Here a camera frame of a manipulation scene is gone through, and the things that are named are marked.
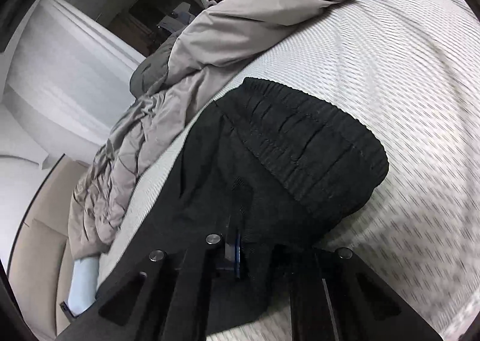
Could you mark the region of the light blue pillow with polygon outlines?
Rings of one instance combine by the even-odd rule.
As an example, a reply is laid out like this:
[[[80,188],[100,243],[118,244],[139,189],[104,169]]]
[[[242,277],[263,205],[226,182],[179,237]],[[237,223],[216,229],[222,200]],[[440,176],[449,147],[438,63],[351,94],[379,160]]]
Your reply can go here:
[[[67,306],[74,317],[81,315],[95,302],[98,272],[98,256],[74,261],[72,281],[67,298]]]

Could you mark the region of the black pants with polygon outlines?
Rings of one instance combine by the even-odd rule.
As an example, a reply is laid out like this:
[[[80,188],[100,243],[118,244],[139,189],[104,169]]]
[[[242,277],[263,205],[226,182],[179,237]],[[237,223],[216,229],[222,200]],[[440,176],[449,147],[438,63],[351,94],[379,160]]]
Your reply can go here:
[[[191,127],[151,211],[106,292],[151,249],[176,253],[237,227],[240,277],[213,286],[208,332],[256,320],[286,263],[366,205],[389,169],[385,149],[357,119],[282,84],[247,78]]]

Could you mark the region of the white sheer curtain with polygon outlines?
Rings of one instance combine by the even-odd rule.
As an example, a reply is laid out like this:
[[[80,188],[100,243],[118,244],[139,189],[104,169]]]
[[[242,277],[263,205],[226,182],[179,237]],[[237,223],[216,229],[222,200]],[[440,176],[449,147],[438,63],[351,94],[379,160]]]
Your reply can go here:
[[[51,155],[89,164],[133,103],[144,55],[64,0],[40,0],[17,44],[5,104]]]

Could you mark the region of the grey quilted duvet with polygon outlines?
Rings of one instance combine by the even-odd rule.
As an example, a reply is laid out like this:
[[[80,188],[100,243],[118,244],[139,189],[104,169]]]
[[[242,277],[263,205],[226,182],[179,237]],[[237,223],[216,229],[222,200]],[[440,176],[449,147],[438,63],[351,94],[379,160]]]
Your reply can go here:
[[[108,251],[137,181],[188,122],[258,54],[345,0],[220,0],[169,37],[131,76],[134,103],[72,193],[74,259]]]

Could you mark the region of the beige upholstered headboard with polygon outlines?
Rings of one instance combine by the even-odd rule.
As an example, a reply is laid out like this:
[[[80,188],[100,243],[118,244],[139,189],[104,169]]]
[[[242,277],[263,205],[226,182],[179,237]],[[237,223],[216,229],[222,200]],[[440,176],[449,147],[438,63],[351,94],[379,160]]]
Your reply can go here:
[[[69,320],[73,259],[68,240],[72,191],[86,167],[62,156],[30,202],[17,231],[7,277],[26,324],[40,340],[54,340]]]

